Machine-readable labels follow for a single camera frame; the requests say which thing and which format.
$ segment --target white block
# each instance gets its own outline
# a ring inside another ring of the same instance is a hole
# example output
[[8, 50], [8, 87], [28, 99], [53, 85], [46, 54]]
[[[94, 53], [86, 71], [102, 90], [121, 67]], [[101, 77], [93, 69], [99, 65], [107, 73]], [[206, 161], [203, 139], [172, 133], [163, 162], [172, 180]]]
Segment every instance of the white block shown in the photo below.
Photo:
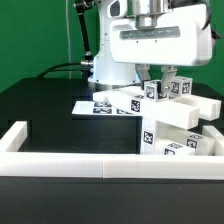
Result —
[[165, 138], [168, 130], [169, 125], [143, 117], [140, 154], [155, 154], [157, 138]]
[[93, 93], [93, 101], [96, 101], [96, 102], [108, 102], [108, 94], [111, 91], [112, 90]]
[[0, 176], [102, 178], [103, 155], [1, 153]]
[[173, 101], [154, 103], [147, 100], [142, 102], [143, 116], [161, 121], [183, 129], [198, 125], [199, 109]]
[[219, 118], [220, 116], [221, 101], [219, 100], [213, 100], [195, 95], [188, 95], [176, 99], [176, 102], [199, 107], [199, 117], [201, 119], [211, 121]]
[[144, 91], [141, 90], [139, 86], [127, 86], [121, 89], [113, 89], [113, 90], [100, 91], [100, 92], [93, 93], [93, 101], [108, 102], [108, 95], [113, 91], [130, 92], [136, 96], [142, 96], [142, 98], [144, 96]]
[[27, 122], [15, 122], [0, 140], [0, 152], [17, 152], [26, 138]]
[[76, 101], [72, 114], [95, 115], [95, 116], [134, 116], [133, 114], [121, 111], [108, 102]]
[[194, 148], [198, 156], [214, 155], [215, 140], [213, 138], [173, 127], [167, 131], [166, 138]]
[[157, 139], [155, 146], [155, 155], [194, 156], [195, 149], [168, 139]]
[[224, 180], [224, 160], [215, 156], [135, 155], [104, 160], [104, 178]]
[[184, 129], [198, 125], [199, 108], [173, 101], [151, 102], [136, 98], [135, 93], [115, 91], [108, 96], [109, 102], [120, 110], [138, 114], [152, 120]]
[[215, 139], [215, 156], [224, 156], [224, 136], [214, 126], [203, 126], [202, 134]]

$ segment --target green background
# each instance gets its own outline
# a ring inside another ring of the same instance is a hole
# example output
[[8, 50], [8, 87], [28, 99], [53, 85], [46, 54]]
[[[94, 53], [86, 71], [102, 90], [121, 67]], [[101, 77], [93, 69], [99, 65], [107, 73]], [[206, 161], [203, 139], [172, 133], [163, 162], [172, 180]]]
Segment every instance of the green background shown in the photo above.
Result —
[[[78, 17], [69, 2], [72, 61], [83, 58]], [[212, 27], [224, 37], [224, 1], [211, 0]], [[0, 3], [0, 92], [22, 78], [35, 77], [55, 64], [68, 62], [65, 0], [19, 0]], [[91, 50], [98, 51], [99, 25], [96, 8], [86, 13]], [[178, 75], [192, 77], [224, 95], [224, 40], [217, 42], [213, 59], [206, 66], [178, 68]], [[151, 67], [151, 77], [161, 78], [160, 67]], [[49, 74], [66, 77], [68, 73]], [[73, 78], [80, 78], [74, 73]]]

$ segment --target black tabletop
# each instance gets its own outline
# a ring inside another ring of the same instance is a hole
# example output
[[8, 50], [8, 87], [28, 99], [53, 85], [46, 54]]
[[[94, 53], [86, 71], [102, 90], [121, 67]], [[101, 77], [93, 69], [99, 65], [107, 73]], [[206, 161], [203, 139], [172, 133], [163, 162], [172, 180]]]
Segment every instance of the black tabletop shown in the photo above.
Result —
[[[141, 118], [71, 115], [94, 91], [81, 80], [23, 79], [0, 94], [1, 134], [27, 120], [23, 151], [138, 153]], [[202, 84], [193, 94], [222, 100]], [[212, 122], [221, 131], [222, 119]], [[0, 177], [1, 224], [221, 224], [223, 206], [223, 181]]]

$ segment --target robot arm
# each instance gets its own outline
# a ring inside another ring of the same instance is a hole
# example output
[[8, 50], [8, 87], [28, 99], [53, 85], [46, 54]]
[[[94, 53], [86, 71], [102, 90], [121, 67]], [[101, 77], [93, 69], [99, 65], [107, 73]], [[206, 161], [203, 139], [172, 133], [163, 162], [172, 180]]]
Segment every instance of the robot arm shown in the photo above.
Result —
[[[88, 9], [93, 1], [81, 4]], [[95, 5], [100, 51], [90, 83], [126, 86], [138, 82], [136, 74], [143, 83], [150, 79], [149, 64], [155, 64], [162, 66], [161, 91], [166, 92], [176, 65], [204, 65], [212, 57], [218, 35], [209, 25], [209, 0], [102, 0]]]

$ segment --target paper sheet with markers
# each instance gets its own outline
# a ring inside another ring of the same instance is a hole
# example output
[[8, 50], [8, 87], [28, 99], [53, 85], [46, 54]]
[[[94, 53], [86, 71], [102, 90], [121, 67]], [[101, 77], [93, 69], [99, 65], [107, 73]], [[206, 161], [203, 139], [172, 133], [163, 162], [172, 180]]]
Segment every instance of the paper sheet with markers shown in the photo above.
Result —
[[72, 114], [136, 116], [135, 114], [119, 110], [109, 103], [93, 101], [77, 101]]

